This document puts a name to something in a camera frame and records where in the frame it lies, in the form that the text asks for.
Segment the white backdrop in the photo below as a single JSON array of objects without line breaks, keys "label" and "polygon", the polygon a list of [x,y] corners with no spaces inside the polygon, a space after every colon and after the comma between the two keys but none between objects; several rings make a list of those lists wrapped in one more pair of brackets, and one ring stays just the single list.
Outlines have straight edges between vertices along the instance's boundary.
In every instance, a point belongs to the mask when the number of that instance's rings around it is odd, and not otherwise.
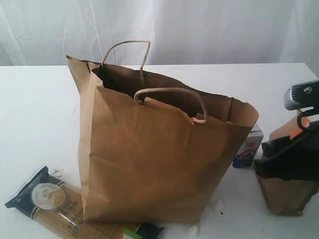
[{"label": "white backdrop", "polygon": [[[101,61],[147,39],[147,64],[305,62],[319,75],[318,13],[318,0],[0,0],[0,65]],[[108,62],[137,65],[144,50]]]}]

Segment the pasta package label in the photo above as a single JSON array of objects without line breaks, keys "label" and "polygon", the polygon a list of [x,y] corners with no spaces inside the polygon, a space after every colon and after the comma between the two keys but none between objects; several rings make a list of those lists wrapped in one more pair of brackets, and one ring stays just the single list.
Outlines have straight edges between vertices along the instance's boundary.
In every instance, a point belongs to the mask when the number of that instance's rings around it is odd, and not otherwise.
[{"label": "pasta package label", "polygon": [[151,224],[83,221],[81,192],[55,178],[43,167],[16,197],[5,205],[65,239],[157,239],[163,228]]}]

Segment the white table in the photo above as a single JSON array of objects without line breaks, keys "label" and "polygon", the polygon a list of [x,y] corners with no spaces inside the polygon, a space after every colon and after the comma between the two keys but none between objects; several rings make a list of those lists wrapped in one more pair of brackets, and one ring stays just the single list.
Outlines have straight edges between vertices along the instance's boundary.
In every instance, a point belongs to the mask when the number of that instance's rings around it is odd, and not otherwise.
[{"label": "white table", "polygon": [[[259,111],[258,124],[264,140],[295,114],[283,106],[285,91],[293,84],[317,79],[302,63],[160,65],[145,66],[145,70],[174,77],[202,91],[251,103]],[[0,81],[1,238],[57,238],[3,204],[41,165],[47,165],[50,172],[63,168],[62,179],[80,186],[78,92],[66,66],[0,67]],[[225,204],[223,215],[206,208],[200,239],[319,237],[319,196],[313,196],[303,217],[273,216],[266,208],[252,168],[231,166],[213,195],[216,199]],[[188,225],[167,225],[162,238],[186,239]]]}]

